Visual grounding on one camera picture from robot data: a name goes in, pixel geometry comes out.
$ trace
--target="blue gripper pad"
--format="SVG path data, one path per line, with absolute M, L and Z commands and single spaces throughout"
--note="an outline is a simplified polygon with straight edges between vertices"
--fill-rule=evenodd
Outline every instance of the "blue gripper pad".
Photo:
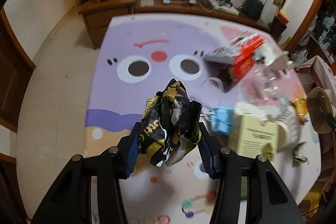
M 138 140 L 141 129 L 141 123 L 136 122 L 130 135 L 122 137 L 117 145 L 124 161 L 124 171 L 122 178 L 129 178 L 133 173 L 135 163 L 138 158 Z
M 216 137 L 211 137 L 202 122 L 199 123 L 199 129 L 202 136 L 198 143 L 198 150 L 201 155 L 205 172 L 211 179 L 217 179 L 221 176 L 221 163 L 219 151 L 221 144 Z

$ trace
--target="power strip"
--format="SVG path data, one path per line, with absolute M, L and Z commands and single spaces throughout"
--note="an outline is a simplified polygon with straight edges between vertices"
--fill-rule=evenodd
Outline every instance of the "power strip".
M 239 15 L 239 11 L 233 6 L 230 8 L 230 7 L 227 7 L 227 6 L 216 5 L 215 10 L 219 11 L 219 12 L 228 13 L 228 14 L 231 14 L 231 15 L 234 15 L 234 16 Z
M 220 6 L 218 1 L 210 0 L 210 3 L 214 6 L 214 9 L 219 12 L 228 13 L 234 16 L 239 15 L 239 11 L 235 7 L 229 7 L 226 5 Z

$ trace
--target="crumpled snack wrapper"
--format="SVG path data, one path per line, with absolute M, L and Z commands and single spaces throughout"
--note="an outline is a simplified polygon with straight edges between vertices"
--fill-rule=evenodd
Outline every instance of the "crumpled snack wrapper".
M 160 167 L 179 162 L 201 139 L 198 122 L 202 105 L 190 102 L 183 84 L 170 80 L 163 92 L 146 101 L 142 116 L 139 152 Z

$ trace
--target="metal screw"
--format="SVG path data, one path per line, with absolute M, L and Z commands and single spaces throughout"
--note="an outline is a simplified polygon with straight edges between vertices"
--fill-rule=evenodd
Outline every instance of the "metal screw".
M 73 155 L 71 159 L 73 161 L 79 161 L 81 158 L 82 158 L 82 156 L 80 154 L 76 154 L 76 155 Z
M 229 154 L 230 153 L 230 149 L 229 148 L 227 148 L 227 147 L 222 147 L 221 149 L 220 149 L 220 151 L 223 153 L 223 154 Z
M 116 146 L 111 146 L 110 148 L 109 148 L 109 152 L 111 153 L 111 154 L 115 154 L 115 153 L 117 153 L 119 151 L 119 149 L 118 149 L 118 147 L 116 147 Z
M 260 160 L 262 162 L 265 162 L 265 161 L 267 161 L 267 158 L 264 155 L 259 155 L 258 160 Z

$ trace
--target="floor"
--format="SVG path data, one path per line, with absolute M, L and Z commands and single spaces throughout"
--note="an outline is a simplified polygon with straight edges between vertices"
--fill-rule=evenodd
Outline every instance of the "floor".
M 17 177 L 30 218 L 71 156 L 83 153 L 98 55 L 82 17 L 74 13 L 54 35 L 31 77 L 16 140 Z

